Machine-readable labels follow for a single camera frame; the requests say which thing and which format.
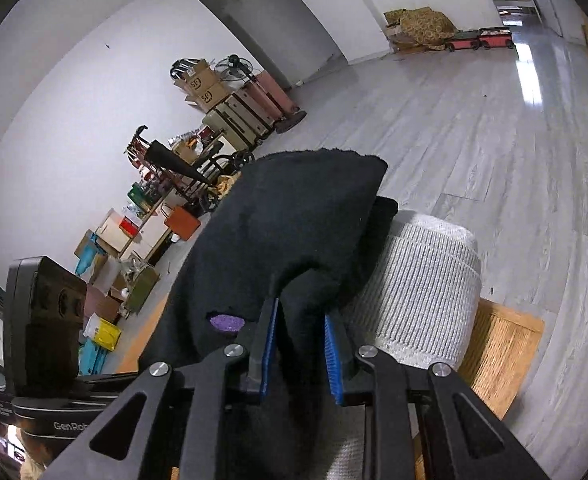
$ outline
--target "baseboard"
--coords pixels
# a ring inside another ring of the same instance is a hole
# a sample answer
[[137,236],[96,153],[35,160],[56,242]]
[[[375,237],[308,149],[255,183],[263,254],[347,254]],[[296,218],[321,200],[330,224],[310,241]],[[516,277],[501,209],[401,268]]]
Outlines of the baseboard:
[[382,56],[386,56],[387,54],[391,54],[393,50],[388,48],[387,50],[383,50],[381,52],[375,52],[373,54],[368,54],[368,56],[357,57],[356,59],[347,60],[347,64],[356,65],[356,63],[362,63],[363,61],[371,61],[372,59],[379,59]]
[[580,46],[587,46],[587,41],[585,41],[585,37],[576,38],[574,36],[565,36],[565,40],[569,41],[570,43],[577,44]]

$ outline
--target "white knitted fabric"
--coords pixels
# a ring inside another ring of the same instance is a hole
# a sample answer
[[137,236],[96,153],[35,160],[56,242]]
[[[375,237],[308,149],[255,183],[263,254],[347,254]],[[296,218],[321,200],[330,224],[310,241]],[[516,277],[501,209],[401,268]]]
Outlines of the white knitted fabric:
[[[371,279],[343,316],[357,340],[403,364],[458,368],[480,296],[474,235],[438,218],[401,211]],[[311,480],[362,478],[364,409],[324,405]]]

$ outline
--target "floor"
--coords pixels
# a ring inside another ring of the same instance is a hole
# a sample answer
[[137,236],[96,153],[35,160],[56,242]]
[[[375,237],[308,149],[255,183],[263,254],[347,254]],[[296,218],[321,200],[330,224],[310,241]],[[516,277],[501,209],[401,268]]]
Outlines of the floor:
[[168,248],[167,252],[162,256],[159,262],[156,264],[155,269],[159,274],[158,282],[154,285],[152,292],[143,307],[141,308],[138,316],[129,316],[127,319],[119,320],[119,328],[122,333],[119,337],[119,343],[113,352],[108,353],[105,358],[105,364],[101,373],[112,374],[115,373],[117,367],[123,359],[123,356],[130,348],[130,344],[136,338],[138,331],[147,322],[149,316],[154,311],[154,307],[158,305],[160,301],[165,299],[165,296],[170,291],[171,285],[176,279],[178,271],[183,265],[183,261],[187,257],[187,254],[191,250],[194,242],[198,238],[198,235],[202,233],[204,227],[209,221],[209,213],[199,218],[201,225],[193,235],[187,241],[179,241],[174,243]]
[[305,83],[311,83],[312,81],[316,81],[317,79],[330,75],[331,73],[338,72],[338,70],[343,70],[348,66],[349,63],[343,54],[340,54],[339,56],[331,56],[322,67],[305,79]]
[[[530,21],[509,19],[517,51],[393,55],[305,84],[293,97],[308,117],[256,154],[379,155],[381,194],[474,232],[482,295],[546,323],[506,421],[554,480],[576,480],[588,467],[588,57]],[[159,263],[154,304],[190,246]]]

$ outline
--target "black towel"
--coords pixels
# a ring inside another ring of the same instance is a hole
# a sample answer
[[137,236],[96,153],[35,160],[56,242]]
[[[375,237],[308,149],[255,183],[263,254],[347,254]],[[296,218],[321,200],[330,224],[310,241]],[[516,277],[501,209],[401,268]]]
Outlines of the black towel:
[[[323,315],[346,304],[374,270],[397,212],[394,200],[376,196],[386,170],[376,156],[339,150],[276,153],[245,166],[189,252],[139,359],[141,370],[159,360],[174,367],[199,362],[230,341],[211,316],[257,321],[263,301],[279,297],[286,390],[271,410],[279,415],[269,416],[266,406],[253,416],[237,413],[245,421],[238,432],[248,438],[234,439],[246,444],[235,454],[248,471],[260,464],[262,478],[294,478],[309,452],[305,444],[313,439],[300,437],[317,421]],[[275,420],[283,412],[291,415],[288,430]],[[244,478],[235,467],[236,478]]]

